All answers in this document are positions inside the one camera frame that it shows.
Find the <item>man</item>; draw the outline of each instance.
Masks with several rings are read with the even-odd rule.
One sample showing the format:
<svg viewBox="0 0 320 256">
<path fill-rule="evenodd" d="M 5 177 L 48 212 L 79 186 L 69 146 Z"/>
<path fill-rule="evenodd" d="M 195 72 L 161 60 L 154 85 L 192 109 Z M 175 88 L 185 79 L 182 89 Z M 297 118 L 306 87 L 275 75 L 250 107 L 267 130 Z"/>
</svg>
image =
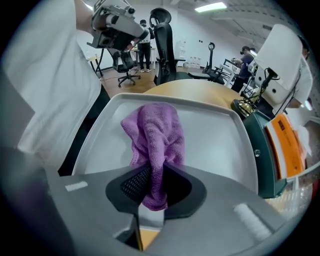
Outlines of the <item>man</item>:
<svg viewBox="0 0 320 256">
<path fill-rule="evenodd" d="M 250 48 L 248 46 L 242 47 L 241 55 L 244 55 L 241 59 L 233 60 L 234 63 L 241 65 L 240 73 L 237 78 L 234 80 L 234 84 L 231 87 L 232 90 L 239 93 L 244 86 L 248 82 L 250 77 L 250 73 L 248 71 L 249 64 L 254 60 L 254 57 L 251 55 Z"/>
<path fill-rule="evenodd" d="M 283 103 L 273 107 L 267 102 L 267 100 L 264 99 L 264 95 L 262 94 L 262 98 L 257 104 L 258 110 L 271 119 L 275 117 L 277 112 L 283 111 L 286 107 L 297 109 L 300 108 L 301 105 L 304 105 L 306 101 L 310 101 L 309 94 L 311 92 L 313 78 L 307 63 L 307 59 L 310 54 L 309 46 L 301 36 L 299 36 L 299 39 L 302 43 L 302 58 L 300 62 L 300 78 L 296 84 L 294 94 L 290 92 L 287 99 Z"/>
<path fill-rule="evenodd" d="M 147 27 L 147 22 L 145 19 L 140 20 L 140 25 L 143 27 Z M 140 61 L 140 72 L 145 72 L 144 67 L 144 58 L 146 64 L 146 71 L 150 72 L 150 54 L 151 54 L 151 44 L 150 40 L 155 38 L 154 32 L 149 27 L 149 35 L 142 41 L 138 43 L 138 50 L 139 50 L 139 61 Z"/>
<path fill-rule="evenodd" d="M 2 69 L 33 109 L 18 149 L 60 175 L 73 171 L 80 148 L 110 100 L 77 43 L 92 33 L 93 12 L 81 0 L 43 0 L 7 46 Z"/>
</svg>

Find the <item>desk lamp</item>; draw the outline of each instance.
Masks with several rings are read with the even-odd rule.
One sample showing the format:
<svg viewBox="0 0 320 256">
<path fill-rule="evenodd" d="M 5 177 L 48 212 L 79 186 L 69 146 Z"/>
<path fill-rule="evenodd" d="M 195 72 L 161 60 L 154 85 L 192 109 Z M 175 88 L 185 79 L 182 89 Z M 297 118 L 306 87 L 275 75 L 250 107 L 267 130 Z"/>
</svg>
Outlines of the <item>desk lamp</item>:
<svg viewBox="0 0 320 256">
<path fill-rule="evenodd" d="M 234 100 L 231 108 L 245 119 L 257 109 L 255 102 L 263 93 L 271 101 L 282 103 L 295 86 L 301 57 L 302 44 L 298 36 L 284 25 L 274 25 L 254 58 L 258 66 L 255 83 L 260 89 L 252 97 Z"/>
</svg>

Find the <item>purple cloth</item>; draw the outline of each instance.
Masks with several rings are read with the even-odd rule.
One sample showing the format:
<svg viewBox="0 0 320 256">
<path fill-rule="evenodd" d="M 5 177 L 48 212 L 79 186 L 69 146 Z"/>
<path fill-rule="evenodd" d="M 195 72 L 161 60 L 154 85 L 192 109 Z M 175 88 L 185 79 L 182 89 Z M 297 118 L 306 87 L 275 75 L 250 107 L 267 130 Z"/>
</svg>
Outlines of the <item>purple cloth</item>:
<svg viewBox="0 0 320 256">
<path fill-rule="evenodd" d="M 177 110 L 162 102 L 146 104 L 122 120 L 121 126 L 132 139 L 130 165 L 151 163 L 151 191 L 143 205 L 152 211 L 166 209 L 163 164 L 183 164 L 185 158 L 185 138 Z"/>
</svg>

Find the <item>round wooden table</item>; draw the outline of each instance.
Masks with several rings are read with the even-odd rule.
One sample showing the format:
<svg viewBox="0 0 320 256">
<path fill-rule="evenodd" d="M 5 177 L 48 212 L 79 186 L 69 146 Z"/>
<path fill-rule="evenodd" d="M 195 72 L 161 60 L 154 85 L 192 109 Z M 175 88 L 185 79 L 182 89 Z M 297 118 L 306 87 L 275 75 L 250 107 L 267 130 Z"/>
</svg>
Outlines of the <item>round wooden table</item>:
<svg viewBox="0 0 320 256">
<path fill-rule="evenodd" d="M 158 85 L 145 94 L 163 95 L 209 103 L 231 109 L 233 100 L 242 97 L 230 88 L 216 82 L 198 79 L 184 79 L 166 82 Z"/>
</svg>

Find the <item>orange book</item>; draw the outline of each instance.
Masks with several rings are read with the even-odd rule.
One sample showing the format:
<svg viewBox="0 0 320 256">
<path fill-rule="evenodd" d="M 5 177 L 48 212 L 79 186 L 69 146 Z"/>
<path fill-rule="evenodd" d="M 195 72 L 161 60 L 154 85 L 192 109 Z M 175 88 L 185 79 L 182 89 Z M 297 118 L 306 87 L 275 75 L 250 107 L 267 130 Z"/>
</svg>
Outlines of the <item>orange book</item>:
<svg viewBox="0 0 320 256">
<path fill-rule="evenodd" d="M 287 116 L 282 113 L 267 123 L 266 129 L 272 140 L 280 179 L 291 178 L 305 170 L 305 155 L 298 135 L 293 131 Z"/>
</svg>

